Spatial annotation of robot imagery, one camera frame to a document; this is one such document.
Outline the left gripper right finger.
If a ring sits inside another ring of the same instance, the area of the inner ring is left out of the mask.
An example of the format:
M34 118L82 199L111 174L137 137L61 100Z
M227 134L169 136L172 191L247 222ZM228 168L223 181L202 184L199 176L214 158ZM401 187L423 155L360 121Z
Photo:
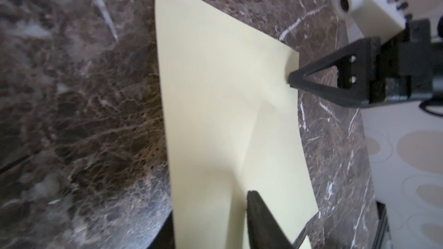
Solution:
M259 192L248 191L246 214L251 249L292 248Z

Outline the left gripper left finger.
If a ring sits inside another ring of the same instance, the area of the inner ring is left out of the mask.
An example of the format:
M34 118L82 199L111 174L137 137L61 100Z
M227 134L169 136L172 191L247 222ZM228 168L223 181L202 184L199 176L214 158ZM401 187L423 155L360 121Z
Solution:
M173 212L168 215L148 249L175 249Z

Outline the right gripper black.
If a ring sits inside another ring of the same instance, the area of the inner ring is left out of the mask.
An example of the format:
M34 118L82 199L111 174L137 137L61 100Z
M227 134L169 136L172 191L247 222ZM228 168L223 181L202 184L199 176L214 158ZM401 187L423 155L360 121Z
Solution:
M410 101L441 106L443 43L431 41L428 19L409 21L384 45L380 38L359 39L293 71L288 83L348 108Z

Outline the yellow paper sheet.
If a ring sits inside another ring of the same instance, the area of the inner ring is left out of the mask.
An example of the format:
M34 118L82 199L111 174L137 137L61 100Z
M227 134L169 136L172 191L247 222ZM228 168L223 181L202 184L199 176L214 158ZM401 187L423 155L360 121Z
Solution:
M257 191L292 244L318 212L288 75L299 54L202 0L155 0L178 249L250 249Z
M305 236L303 242L300 244L298 249L311 249L311 244L308 236Z

